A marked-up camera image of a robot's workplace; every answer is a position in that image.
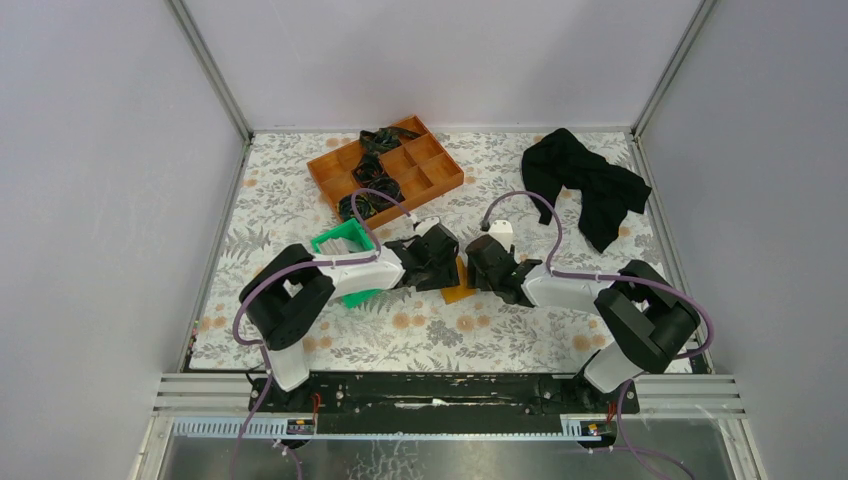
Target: red wire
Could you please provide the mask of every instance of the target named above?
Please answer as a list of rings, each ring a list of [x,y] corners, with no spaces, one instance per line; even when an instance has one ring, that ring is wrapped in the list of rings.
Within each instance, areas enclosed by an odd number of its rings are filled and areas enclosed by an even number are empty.
[[[607,423],[610,423],[610,422],[612,421],[612,417],[615,415],[615,411],[616,411],[616,406],[615,406],[615,404],[614,404],[614,403],[610,403],[610,404],[607,406]]]
[[[318,417],[318,408],[321,406],[321,394],[313,393],[312,394],[312,433],[318,433],[318,423],[316,421]]]

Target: black mounting plate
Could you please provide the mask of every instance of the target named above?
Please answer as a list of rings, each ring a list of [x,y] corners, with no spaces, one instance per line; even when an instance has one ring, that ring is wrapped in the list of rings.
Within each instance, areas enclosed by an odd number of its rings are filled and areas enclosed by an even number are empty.
[[[254,390],[265,381],[254,379]],[[311,415],[317,393],[322,434],[561,433],[561,414],[604,417],[618,401],[618,392],[585,388],[579,377],[550,374],[314,372],[291,392],[272,387],[258,411]],[[629,389],[622,413],[638,413]]]

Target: glass panel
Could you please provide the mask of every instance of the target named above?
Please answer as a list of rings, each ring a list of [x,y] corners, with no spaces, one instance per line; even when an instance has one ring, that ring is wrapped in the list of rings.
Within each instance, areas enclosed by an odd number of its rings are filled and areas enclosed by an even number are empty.
[[[708,420],[626,421],[631,442],[658,450],[688,466],[700,479],[733,479],[721,433]],[[229,480],[235,440],[173,437],[163,480]],[[271,440],[244,440],[237,479],[296,479],[292,456]],[[304,479],[653,479],[629,452],[589,455],[574,442],[427,440],[313,440],[296,450]],[[677,467],[649,462],[673,479]]]

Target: floral pattern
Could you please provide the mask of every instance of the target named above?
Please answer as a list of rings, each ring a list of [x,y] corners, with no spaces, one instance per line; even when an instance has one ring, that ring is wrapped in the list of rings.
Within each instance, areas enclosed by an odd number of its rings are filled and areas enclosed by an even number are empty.
[[[633,168],[622,133],[576,134],[590,150],[611,163]],[[541,139],[537,134],[451,133],[438,140],[465,172],[465,185],[419,207],[419,218],[437,215],[464,248],[480,235],[483,212],[497,196],[522,189],[520,160]],[[309,176],[306,162],[355,141],[351,134],[259,134],[245,169],[242,187],[192,346],[192,369],[246,369],[260,364],[256,347],[232,337],[238,294],[285,246],[304,243],[335,227],[333,216]],[[563,190],[557,213],[565,231],[555,265],[589,271],[615,271],[632,258],[662,272],[659,244],[647,215],[630,212],[620,237],[598,254],[577,229],[580,192]],[[544,258],[556,238],[554,226],[538,224],[527,198],[513,197],[495,209],[492,219],[512,223],[516,255]],[[377,229],[383,240],[411,234],[401,217]],[[245,321],[241,334],[258,336]],[[574,372],[598,348],[612,341],[595,315],[562,308],[506,305],[491,293],[478,292],[445,305],[439,291],[392,290],[348,309],[328,305],[304,337],[313,370],[404,370],[477,372]],[[690,371],[677,361],[674,372]]]

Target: orange object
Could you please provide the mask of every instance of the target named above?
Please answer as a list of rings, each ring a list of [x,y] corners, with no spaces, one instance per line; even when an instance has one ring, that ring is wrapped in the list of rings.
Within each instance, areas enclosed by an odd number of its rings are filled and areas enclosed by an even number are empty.
[[[313,434],[318,433],[318,423],[316,423],[318,419],[316,417],[318,416],[318,408],[320,406],[321,406],[321,394],[319,394],[317,392],[313,393],[312,394],[312,433]]]
[[[465,269],[465,263],[462,261],[462,258],[458,256],[456,257],[456,270],[459,273],[459,285],[442,289],[442,296],[445,298],[445,304],[447,305],[477,293],[476,288],[468,288],[468,271]]]
[[[465,180],[462,169],[418,117],[413,115],[392,126],[421,134],[414,140],[401,136],[400,147],[380,155],[383,169],[400,185],[404,207],[412,211],[462,185]],[[339,220],[343,220],[338,212],[339,201],[359,188],[351,172],[364,153],[365,149],[359,142],[350,142],[306,164]],[[402,214],[398,207],[391,207],[365,222],[369,227],[377,228]]]

